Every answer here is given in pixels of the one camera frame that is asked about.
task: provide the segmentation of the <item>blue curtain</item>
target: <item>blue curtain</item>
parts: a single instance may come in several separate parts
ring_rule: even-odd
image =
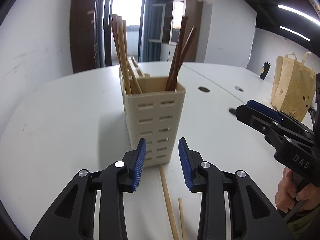
[[[142,38],[140,49],[140,62],[160,61],[161,43],[149,42],[149,34],[154,33],[154,28],[159,28],[158,23],[152,22],[151,8],[156,3],[167,3],[173,0],[145,0],[142,25]]]

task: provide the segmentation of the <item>beige plastic container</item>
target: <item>beige plastic container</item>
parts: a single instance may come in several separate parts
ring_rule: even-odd
[[[140,138],[147,141],[144,167],[168,163],[177,135],[186,89],[177,83],[177,89],[164,91],[167,77],[150,77],[136,69],[137,81],[143,94],[138,94],[130,80],[132,95],[125,93],[123,76],[119,69],[124,113],[131,149],[136,149]]]

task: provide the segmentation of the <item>table surface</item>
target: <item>table surface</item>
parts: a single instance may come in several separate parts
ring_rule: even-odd
[[[165,76],[170,68],[170,62],[139,65],[152,76]],[[268,104],[272,84],[243,68],[200,63],[185,63],[178,81],[186,97],[172,158],[164,169],[180,239],[179,197],[188,239],[196,239],[201,193],[192,194],[185,186],[179,138],[185,137],[190,149],[222,171],[246,171],[272,203],[283,165],[274,160],[275,150],[262,134],[228,112],[250,99]],[[210,92],[201,92],[199,86]],[[309,115],[304,123],[311,127]],[[29,238],[79,170],[103,170],[128,150],[118,66],[49,82],[24,98],[0,140],[0,199]],[[124,193],[124,213],[128,239],[172,239],[157,167],[143,170],[134,194]],[[96,208],[94,239],[98,216]]]

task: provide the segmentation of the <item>paper bag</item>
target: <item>paper bag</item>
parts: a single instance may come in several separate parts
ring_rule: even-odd
[[[312,69],[306,67],[307,56],[312,57]],[[316,92],[316,73],[313,55],[306,52],[301,63],[291,52],[285,57],[277,56],[276,71],[271,92],[271,104],[298,121],[305,117]]]

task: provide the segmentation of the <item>ceiling light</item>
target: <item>ceiling light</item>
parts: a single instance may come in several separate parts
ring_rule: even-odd
[[[296,9],[293,9],[293,8],[290,8],[290,7],[288,7],[288,6],[284,6],[284,5],[281,5],[281,4],[278,4],[278,7],[281,8],[281,9],[285,9],[285,10],[287,10],[287,11],[291,11],[291,12],[294,12],[294,13],[296,13],[296,14],[299,14],[299,15],[307,18],[308,20],[310,20],[310,21],[312,21],[312,22],[314,22],[315,24],[318,24],[318,25],[320,26],[320,21],[314,19],[313,17],[309,16],[308,14],[305,14],[305,13],[303,13],[303,12],[301,12],[301,11],[298,11],[298,10],[296,10]]]
[[[310,41],[310,39],[308,39],[307,37],[305,37],[305,36],[301,35],[300,33],[297,33],[297,32],[295,32],[295,31],[293,31],[293,30],[290,30],[290,29],[285,28],[285,27],[282,27],[282,26],[280,26],[280,28],[281,28],[281,29],[284,29],[284,30],[286,30],[286,31],[289,31],[289,32],[291,32],[291,33],[294,33],[294,34],[296,34],[296,35],[298,35],[298,36],[300,36],[300,37],[302,37],[302,38],[306,39],[307,41]]]

